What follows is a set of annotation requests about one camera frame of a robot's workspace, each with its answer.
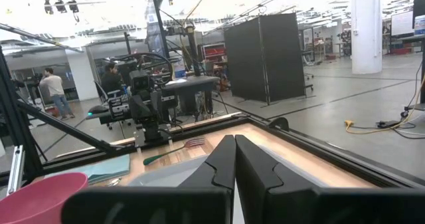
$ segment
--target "man in white shirt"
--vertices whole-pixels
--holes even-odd
[[[67,114],[69,114],[71,118],[75,118],[75,115],[69,107],[68,101],[66,101],[64,89],[62,87],[62,79],[61,77],[53,74],[52,68],[45,68],[44,78],[40,81],[40,85],[48,87],[50,97],[52,98],[54,105],[58,107],[59,113],[62,116],[61,120],[67,120]]]

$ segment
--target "yellow cable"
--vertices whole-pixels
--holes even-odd
[[[420,85],[420,88],[419,88],[419,90],[418,90],[418,94],[416,94],[416,100],[415,100],[415,103],[414,103],[413,109],[412,109],[411,113],[407,116],[407,118],[406,118],[405,120],[403,120],[403,122],[401,122],[401,123],[399,123],[399,124],[397,124],[397,125],[394,125],[394,126],[393,126],[393,127],[391,127],[391,128],[383,128],[383,129],[379,129],[379,130],[371,130],[371,131],[365,131],[365,132],[350,131],[350,130],[349,130],[349,128],[350,128],[350,126],[353,124],[352,122],[350,122],[350,123],[348,123],[348,124],[347,124],[347,128],[345,129],[345,131],[346,131],[346,132],[348,132],[348,133],[350,133],[350,134],[373,134],[373,133],[376,133],[376,132],[382,132],[382,131],[387,131],[387,130],[395,129],[395,128],[398,128],[398,127],[400,127],[401,125],[403,125],[403,124],[407,123],[407,122],[409,121],[410,117],[411,117],[411,116],[412,116],[412,114],[413,114],[413,111],[414,111],[414,109],[415,109],[415,107],[416,107],[416,104],[418,103],[418,99],[419,99],[420,91],[422,90],[422,87],[424,86],[424,83],[425,83],[425,76],[424,76],[424,78],[422,79],[422,84]]]

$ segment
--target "white column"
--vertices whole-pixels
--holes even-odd
[[[84,53],[66,50],[66,57],[72,71],[75,87],[80,101],[97,98],[98,91],[94,84],[94,75],[90,67],[90,49],[83,47]]]
[[[351,0],[353,74],[371,74],[383,68],[381,0]]]

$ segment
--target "jeans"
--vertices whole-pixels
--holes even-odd
[[[71,115],[72,111],[71,108],[69,107],[68,101],[66,101],[65,95],[53,95],[51,96],[54,105],[56,105],[56,107],[58,107],[59,109],[59,113],[62,117],[66,117],[66,114]]]

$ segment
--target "person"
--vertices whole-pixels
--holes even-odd
[[[50,97],[52,98],[54,105],[58,107],[59,114],[62,116],[61,120],[67,120],[67,114],[69,114],[71,118],[75,118],[75,115],[72,113],[68,101],[65,98],[64,89],[62,87],[62,79],[61,77],[53,74],[52,68],[45,68],[44,77],[40,81],[40,85],[48,87]]]
[[[115,90],[122,90],[121,87],[121,75],[118,74],[118,70],[114,63],[107,64],[105,66],[105,73],[101,78],[102,88],[106,93]]]

